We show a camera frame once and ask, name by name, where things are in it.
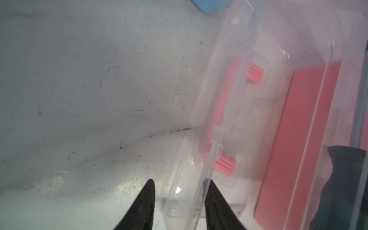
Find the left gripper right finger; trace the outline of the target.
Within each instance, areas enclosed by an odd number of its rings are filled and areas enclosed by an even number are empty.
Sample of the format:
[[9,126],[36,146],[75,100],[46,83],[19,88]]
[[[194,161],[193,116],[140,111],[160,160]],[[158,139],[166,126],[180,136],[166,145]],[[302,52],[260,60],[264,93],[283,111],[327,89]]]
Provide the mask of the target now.
[[211,179],[207,179],[204,185],[209,185],[205,199],[207,229],[246,230],[215,183]]

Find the pink clear toolbox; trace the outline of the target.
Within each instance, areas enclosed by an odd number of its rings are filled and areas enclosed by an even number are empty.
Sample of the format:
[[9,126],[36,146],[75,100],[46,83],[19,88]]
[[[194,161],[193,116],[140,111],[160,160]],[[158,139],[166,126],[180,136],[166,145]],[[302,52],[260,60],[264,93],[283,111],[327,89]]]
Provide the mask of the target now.
[[169,230],[206,230],[211,179],[250,230],[304,215],[349,42],[367,1],[232,1],[164,206]]

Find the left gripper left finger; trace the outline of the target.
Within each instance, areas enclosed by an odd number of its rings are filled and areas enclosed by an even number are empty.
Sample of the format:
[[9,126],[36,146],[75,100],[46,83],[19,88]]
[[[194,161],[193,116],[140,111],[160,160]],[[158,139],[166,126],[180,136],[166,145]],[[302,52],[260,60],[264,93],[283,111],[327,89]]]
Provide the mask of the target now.
[[155,183],[149,179],[114,230],[152,230]]

